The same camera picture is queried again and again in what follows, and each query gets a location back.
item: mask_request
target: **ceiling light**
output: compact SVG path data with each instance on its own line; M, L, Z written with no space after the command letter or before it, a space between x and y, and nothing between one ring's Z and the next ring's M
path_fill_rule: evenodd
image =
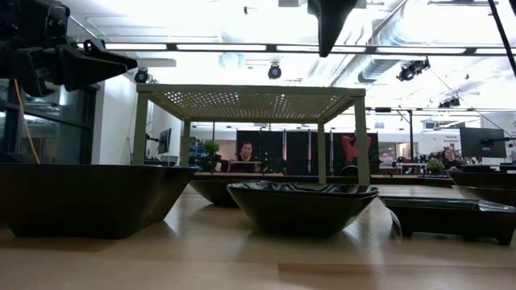
M391 48L377 48L377 53L390 53L390 54L462 54L466 51L465 48L429 48L429 47L391 47Z
M255 44L178 44L178 50L182 51L253 51L264 52L265 45Z
M279 52L318 52L319 48L315 45L278 45L277 50ZM344 53L363 53L365 47L338 47L335 46L331 49L331 52L344 52Z
M167 44L162 43L106 43L106 49L119 51L133 50L167 50Z
M475 51L475 54L489 54L489 55L500 55L504 56L507 54L507 51L504 48L478 48Z

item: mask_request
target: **monitor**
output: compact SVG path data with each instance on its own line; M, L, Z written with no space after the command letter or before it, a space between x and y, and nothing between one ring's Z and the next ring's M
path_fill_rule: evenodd
M460 147L464 157L506 158L501 129L460 128Z
M158 145L158 154L169 153L170 135L172 129L164 130L160 133L160 144Z

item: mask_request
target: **window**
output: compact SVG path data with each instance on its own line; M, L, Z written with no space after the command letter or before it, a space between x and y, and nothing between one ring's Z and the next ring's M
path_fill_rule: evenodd
M9 80L0 79L0 99L7 100L8 92L9 92Z
M27 124L42 164L91 163L94 89L69 93L61 86L49 85L56 92L47 97L32 97L22 91L25 115L21 118L18 96L10 85L13 81L0 80L0 97L6 100L6 111L0 115L0 149L33 160Z
M54 94L47 97L31 97L25 93L26 112L39 112L51 116L62 118L72 122L85 121L86 92L77 90L66 91L65 87L49 85L49 89L54 90Z
M6 113L0 112L0 148L3 143L3 131L6 126Z

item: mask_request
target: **black tray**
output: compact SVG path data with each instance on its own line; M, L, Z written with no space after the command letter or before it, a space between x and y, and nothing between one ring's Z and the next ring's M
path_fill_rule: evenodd
M246 180L192 180L190 186L214 205L238 207L227 191L227 185L239 182L246 182Z
M380 197L398 220L402 234L458 234L467 239L495 238L510 245L516 230L516 209L489 201L430 197Z
M18 237L125 238L168 214L195 169L0 164Z
M516 206L516 188L476 188L453 185L463 197L496 202L503 205Z
M448 172L453 182L459 186L491 188L491 189L516 189L516 174L501 172Z
M378 196L377 188L357 185L261 181L229 184L227 188L262 229L306 236L340 232Z

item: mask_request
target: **table top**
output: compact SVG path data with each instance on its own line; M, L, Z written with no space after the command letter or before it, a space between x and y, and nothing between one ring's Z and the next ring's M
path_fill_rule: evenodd
M283 173L195 172L196 176L283 176Z
M422 186L380 186L380 193L460 198ZM401 239L391 224L375 200L334 237L271 236L242 210L212 206L187 188L164 222L124 240L16 239L0 231L0 281L2 290L514 290L516 241Z

